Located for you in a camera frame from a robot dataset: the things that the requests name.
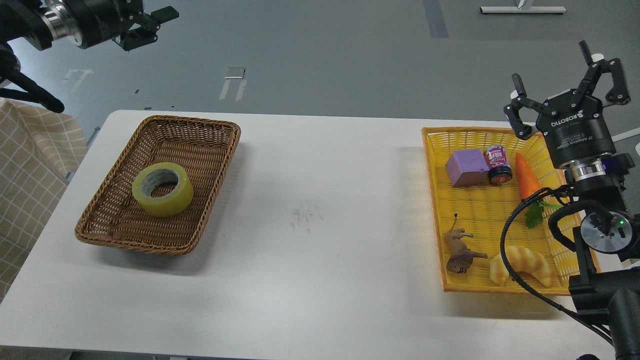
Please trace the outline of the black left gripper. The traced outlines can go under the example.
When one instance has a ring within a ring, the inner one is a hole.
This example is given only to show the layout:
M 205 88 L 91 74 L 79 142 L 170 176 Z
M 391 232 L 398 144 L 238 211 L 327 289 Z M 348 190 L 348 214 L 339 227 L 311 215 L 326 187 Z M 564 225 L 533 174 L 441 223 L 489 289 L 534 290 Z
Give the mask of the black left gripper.
M 74 20 L 72 41 L 81 49 L 114 39 L 124 51 L 153 44 L 162 24 L 179 17 L 172 6 L 144 12 L 142 0 L 69 0 L 67 11 Z

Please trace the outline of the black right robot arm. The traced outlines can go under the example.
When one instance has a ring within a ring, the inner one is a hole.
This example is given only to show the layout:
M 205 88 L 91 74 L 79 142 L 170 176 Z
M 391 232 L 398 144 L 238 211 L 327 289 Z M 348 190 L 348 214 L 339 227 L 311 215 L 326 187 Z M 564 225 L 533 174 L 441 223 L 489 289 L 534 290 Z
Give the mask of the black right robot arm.
M 508 276 L 522 289 L 565 313 L 599 335 L 614 349 L 617 360 L 637 360 L 639 348 L 639 215 L 630 214 L 624 200 L 625 177 L 634 167 L 628 153 L 617 153 L 603 110 L 626 105 L 631 97 L 619 58 L 606 59 L 579 48 L 587 66 L 576 88 L 542 102 L 528 98 L 519 74 L 503 112 L 522 140 L 540 134 L 557 170 L 567 183 L 537 190 L 509 215 L 499 241 Z M 578 274 L 568 280 L 574 304 L 569 310 L 533 289 L 514 269 L 506 252 L 506 235 L 523 210 L 548 196 L 569 198 L 547 219 L 555 241 L 574 252 Z

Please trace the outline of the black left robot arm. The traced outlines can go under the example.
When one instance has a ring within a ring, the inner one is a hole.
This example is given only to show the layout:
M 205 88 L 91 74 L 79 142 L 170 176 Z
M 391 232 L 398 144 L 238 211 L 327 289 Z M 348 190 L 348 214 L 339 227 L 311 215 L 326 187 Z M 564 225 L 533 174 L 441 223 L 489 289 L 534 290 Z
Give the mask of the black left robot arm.
M 141 0 L 3 0 L 0 3 L 1 96 L 62 113 L 64 103 L 22 73 L 10 41 L 25 39 L 39 51 L 70 39 L 88 49 L 114 41 L 131 51 L 153 44 L 163 24 L 179 17 L 172 6 L 147 13 Z

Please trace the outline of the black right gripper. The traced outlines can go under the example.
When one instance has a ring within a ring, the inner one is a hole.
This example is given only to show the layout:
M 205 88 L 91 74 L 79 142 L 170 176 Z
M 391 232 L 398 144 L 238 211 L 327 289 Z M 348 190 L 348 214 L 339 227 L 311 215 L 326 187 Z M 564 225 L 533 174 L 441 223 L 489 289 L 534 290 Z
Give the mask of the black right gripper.
M 594 59 L 585 40 L 579 41 L 578 46 L 587 70 L 575 91 L 567 89 L 547 98 L 545 105 L 528 98 L 521 76 L 514 73 L 511 76 L 514 91 L 510 94 L 510 103 L 503 107 L 515 136 L 524 141 L 533 136 L 534 127 L 522 121 L 520 110 L 530 109 L 540 114 L 535 126 L 544 137 L 556 169 L 566 169 L 572 162 L 588 158 L 610 157 L 617 152 L 602 114 L 602 101 L 591 96 L 602 75 L 610 74 L 612 79 L 612 87 L 605 94 L 606 104 L 623 106 L 629 103 L 622 60 Z M 575 107 L 571 106 L 572 98 Z

